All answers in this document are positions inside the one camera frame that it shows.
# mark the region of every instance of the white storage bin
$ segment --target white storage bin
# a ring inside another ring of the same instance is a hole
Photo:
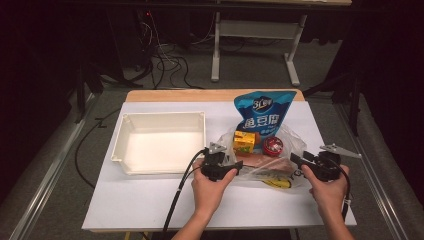
[[[124,114],[112,161],[130,175],[183,173],[205,135],[204,112]]]

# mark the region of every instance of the white table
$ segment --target white table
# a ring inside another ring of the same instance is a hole
[[[233,102],[125,102],[125,113],[204,111],[206,142],[217,141],[241,121]],[[316,154],[323,145],[308,102],[294,101],[286,115],[288,125]],[[124,173],[112,162],[115,128],[83,229],[91,231],[161,231],[181,175],[136,175]],[[170,229],[181,228],[194,210],[188,179],[175,208]],[[322,225],[310,186],[278,190],[258,181],[233,181],[207,229],[266,229]],[[349,210],[347,225],[356,225]]]

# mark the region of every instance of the chips bag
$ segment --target chips bag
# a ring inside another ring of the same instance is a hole
[[[295,95],[295,91],[257,91],[234,99],[243,117],[236,130],[255,133],[255,151],[261,148],[265,138],[275,136]]]

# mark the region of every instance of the dark background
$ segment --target dark background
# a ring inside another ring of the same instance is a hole
[[[360,68],[361,92],[396,162],[424,203],[424,9],[419,1],[402,1],[392,11],[393,2],[361,2],[365,7],[389,9],[391,14],[383,18],[308,17],[311,24],[301,40],[318,38],[322,44],[344,40],[328,79],[355,70],[352,66],[358,56],[368,56],[369,61]],[[138,30],[131,10],[131,14],[121,13],[120,18],[119,11],[110,14],[104,9],[62,8],[49,1],[3,1],[0,6],[2,201],[69,112],[68,96],[75,89],[78,71],[88,68],[90,80],[85,80],[98,81],[99,69],[87,67],[95,62],[111,75],[122,77],[122,67],[143,62],[130,56],[143,48],[134,42]],[[190,32],[203,36],[211,19],[210,15],[188,11],[152,13],[161,36],[183,47],[188,47]],[[223,17],[256,20],[263,16]],[[88,26],[84,24],[87,20],[91,23]],[[340,86],[349,84],[340,83],[332,90]]]

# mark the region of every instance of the transparent plastic bag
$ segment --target transparent plastic bag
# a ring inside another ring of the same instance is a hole
[[[222,135],[217,143],[227,147],[225,153],[228,158],[224,165],[243,161],[243,168],[237,176],[238,180],[265,181],[268,185],[280,188],[293,188],[304,181],[304,177],[298,174],[297,165],[290,161],[290,155],[291,153],[303,155],[307,146],[287,125],[282,124],[275,135],[283,142],[283,151],[277,157],[262,154],[260,149],[255,149],[253,153],[235,152],[234,132],[235,129],[231,129]]]

